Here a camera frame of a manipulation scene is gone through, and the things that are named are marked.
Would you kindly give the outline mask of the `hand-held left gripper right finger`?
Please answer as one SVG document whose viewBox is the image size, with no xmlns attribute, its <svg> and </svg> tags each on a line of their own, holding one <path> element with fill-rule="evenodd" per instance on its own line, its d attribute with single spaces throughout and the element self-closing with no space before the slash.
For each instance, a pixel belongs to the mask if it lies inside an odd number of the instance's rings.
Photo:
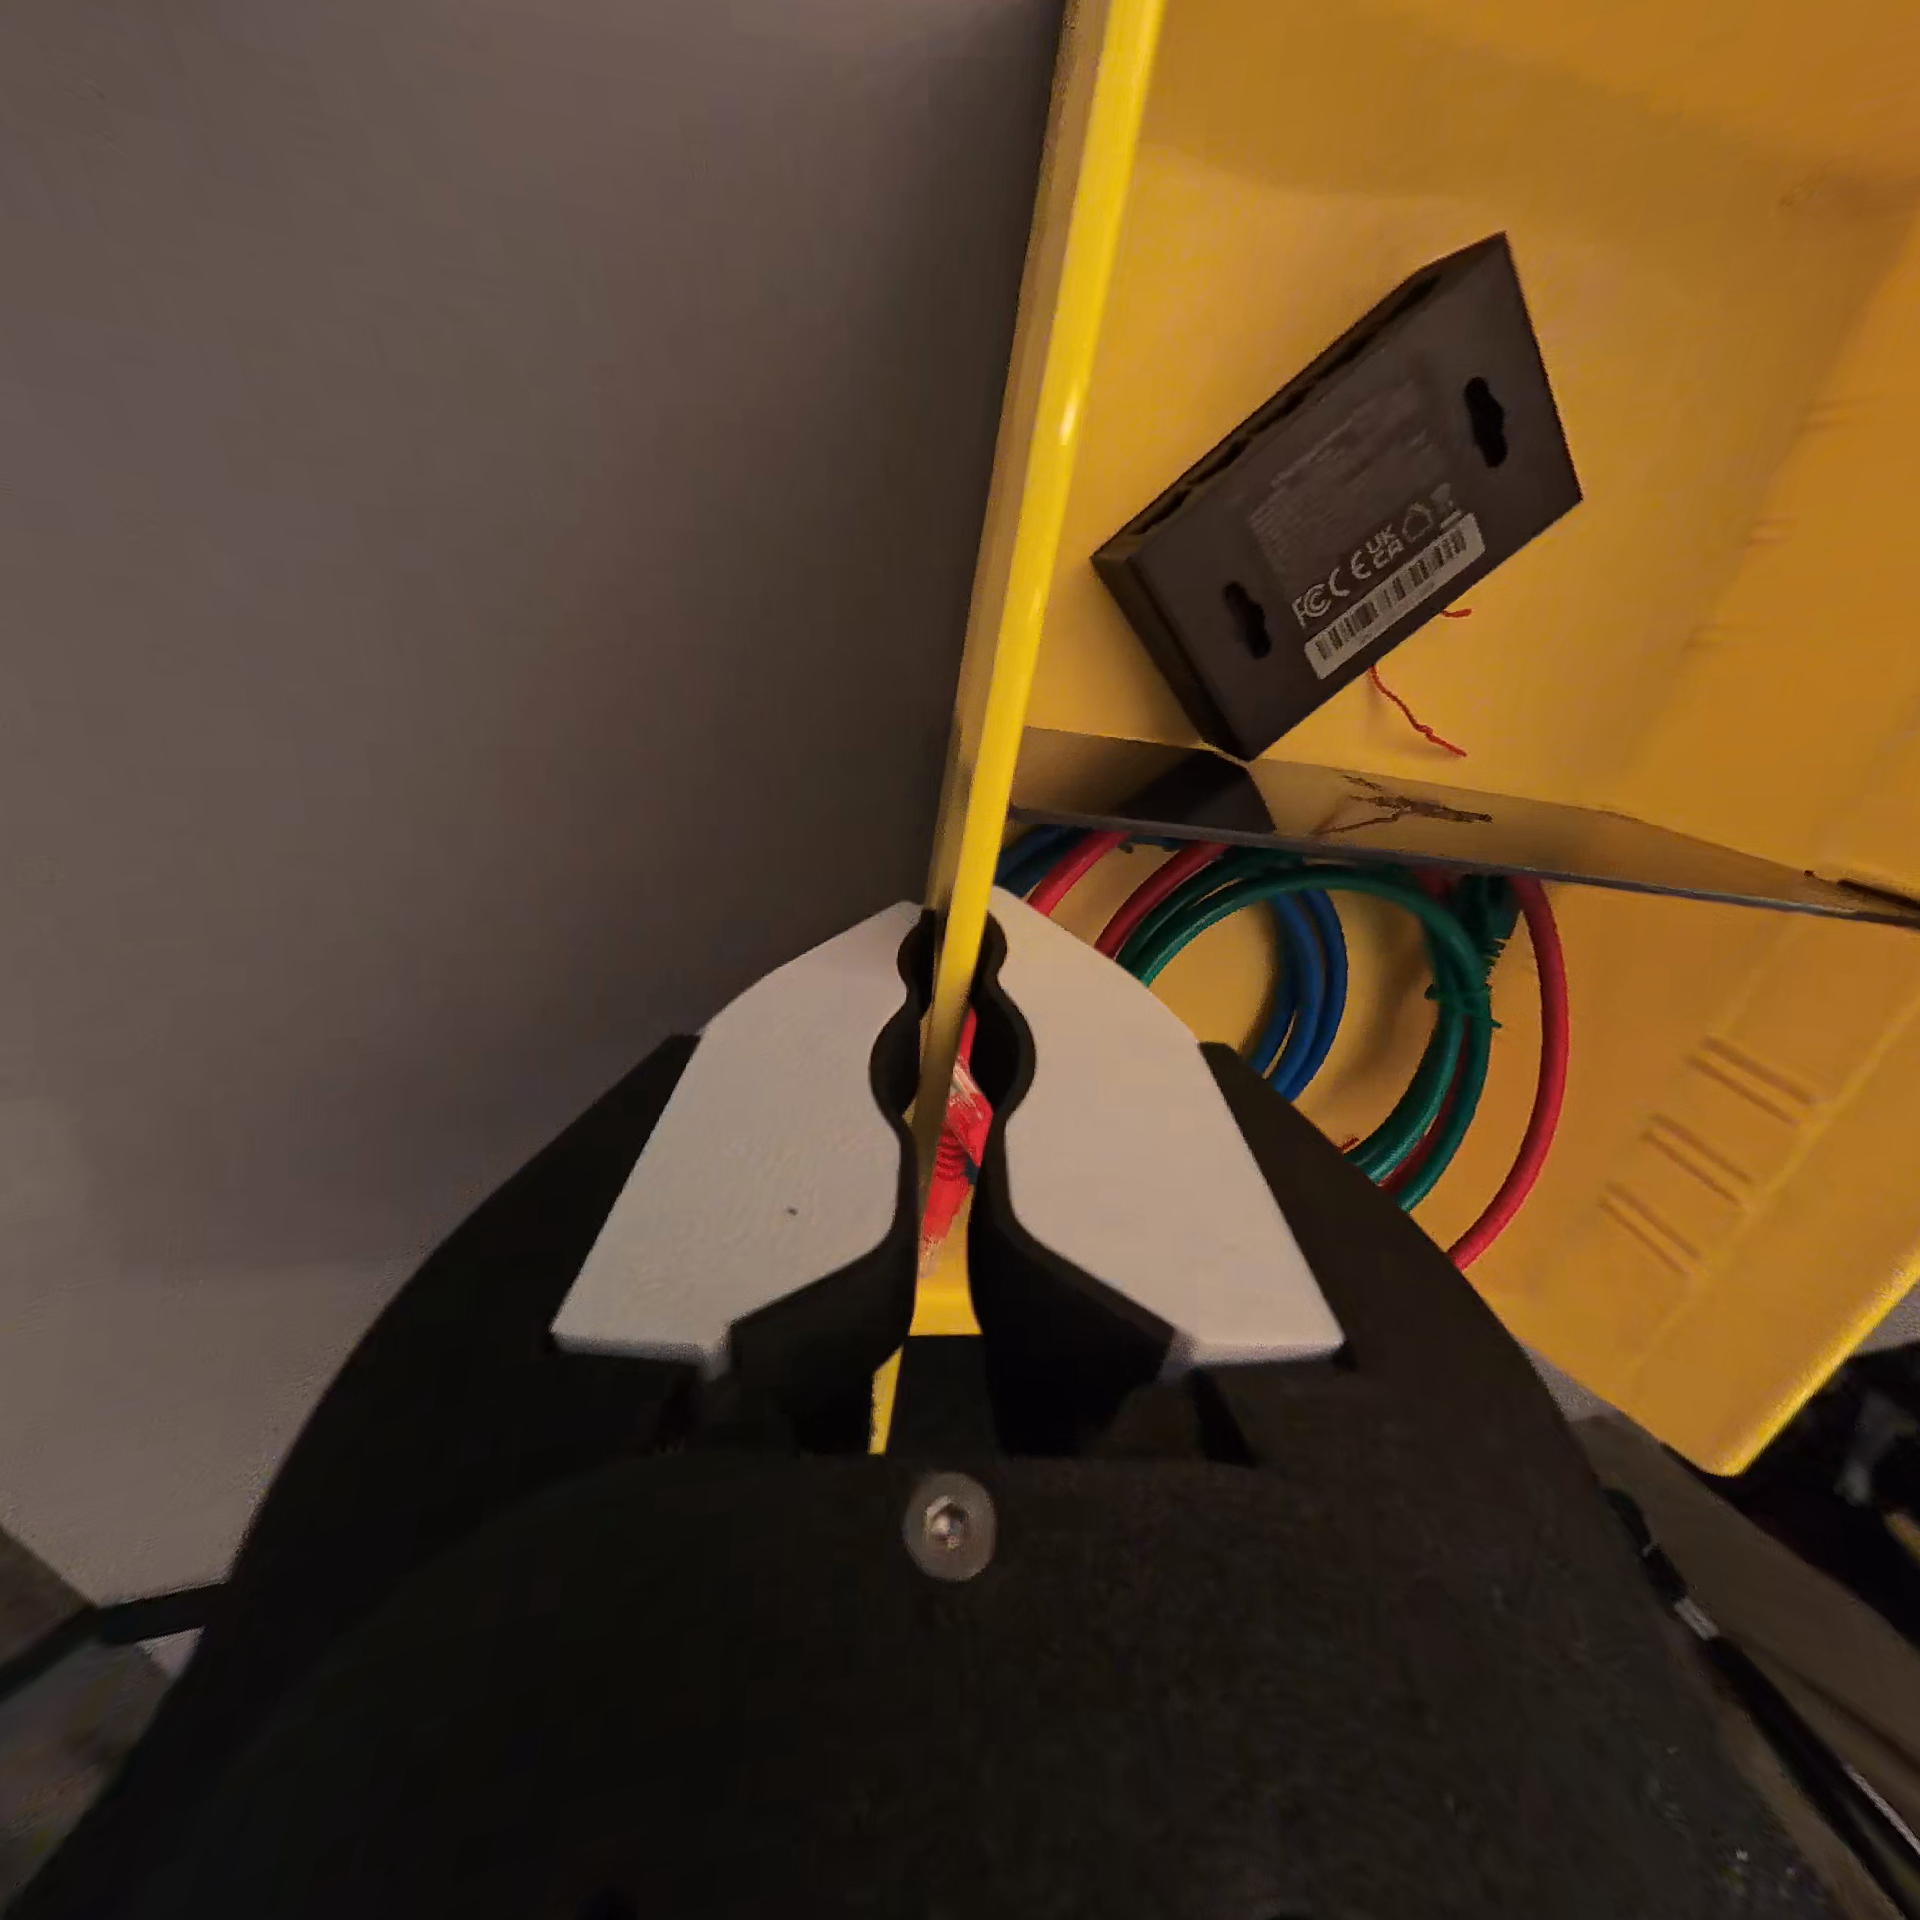
<svg viewBox="0 0 1920 1920">
<path fill-rule="evenodd" d="M 1140 1392 L 1341 1350 L 1200 1040 L 1147 985 L 995 891 L 975 1011 L 969 1295 L 1004 1448 L 1091 1448 Z"/>
</svg>

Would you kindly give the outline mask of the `yellow plastic bin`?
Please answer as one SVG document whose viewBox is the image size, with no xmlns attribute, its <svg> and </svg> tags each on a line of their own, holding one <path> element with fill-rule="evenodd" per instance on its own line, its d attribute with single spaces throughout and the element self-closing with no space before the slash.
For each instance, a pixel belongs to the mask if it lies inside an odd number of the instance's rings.
<svg viewBox="0 0 1920 1920">
<path fill-rule="evenodd" d="M 1581 502 L 1261 761 L 1916 893 L 1916 7 L 1072 4 L 927 893 L 1027 729 L 1200 745 L 1092 553 L 1367 307 L 1511 244 Z M 1472 1269 L 1711 1475 L 1916 1292 L 1916 930 L 1552 887 L 1571 1097 Z"/>
</svg>

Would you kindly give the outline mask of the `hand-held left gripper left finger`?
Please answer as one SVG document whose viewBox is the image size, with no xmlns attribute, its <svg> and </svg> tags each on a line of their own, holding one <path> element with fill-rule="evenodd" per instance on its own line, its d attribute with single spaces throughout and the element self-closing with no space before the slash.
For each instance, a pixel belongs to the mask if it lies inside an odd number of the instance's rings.
<svg viewBox="0 0 1920 1920">
<path fill-rule="evenodd" d="M 916 1295 L 930 946 L 887 906 L 700 1030 L 551 1319 L 564 1353 L 681 1367 L 798 1442 L 874 1439 Z"/>
</svg>

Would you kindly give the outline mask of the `black bin divider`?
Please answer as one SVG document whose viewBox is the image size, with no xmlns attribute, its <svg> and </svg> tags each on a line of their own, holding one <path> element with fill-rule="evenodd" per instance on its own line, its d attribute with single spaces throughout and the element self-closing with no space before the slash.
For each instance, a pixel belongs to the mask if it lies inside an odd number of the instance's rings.
<svg viewBox="0 0 1920 1920">
<path fill-rule="evenodd" d="M 1617 810 L 1485 795 L 1394 771 L 1241 763 L 1206 745 L 1027 729 L 1008 815 L 1033 826 L 1533 875 L 1916 930 L 1913 891 L 1822 875 Z"/>
</svg>

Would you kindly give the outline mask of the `thin red twist tie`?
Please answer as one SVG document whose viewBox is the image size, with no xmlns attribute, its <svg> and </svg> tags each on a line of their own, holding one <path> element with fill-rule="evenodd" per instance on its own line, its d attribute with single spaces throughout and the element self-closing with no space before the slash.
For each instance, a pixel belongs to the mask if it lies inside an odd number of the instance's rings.
<svg viewBox="0 0 1920 1920">
<path fill-rule="evenodd" d="M 1427 727 L 1427 721 L 1394 686 L 1387 686 L 1385 675 L 1378 672 L 1378 647 L 1375 657 L 1367 662 L 1367 686 L 1374 689 L 1375 701 L 1381 701 L 1385 709 L 1391 709 L 1423 745 L 1445 754 L 1449 761 L 1469 758 L 1469 748 L 1464 744 Z"/>
</svg>

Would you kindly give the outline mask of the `black ethernet switch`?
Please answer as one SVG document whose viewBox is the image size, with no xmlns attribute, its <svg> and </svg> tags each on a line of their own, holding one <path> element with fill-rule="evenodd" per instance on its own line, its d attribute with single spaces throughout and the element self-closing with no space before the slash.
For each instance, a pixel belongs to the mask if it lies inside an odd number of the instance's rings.
<svg viewBox="0 0 1920 1920">
<path fill-rule="evenodd" d="M 1430 261 L 1092 553 L 1247 763 L 1581 502 L 1511 244 Z"/>
</svg>

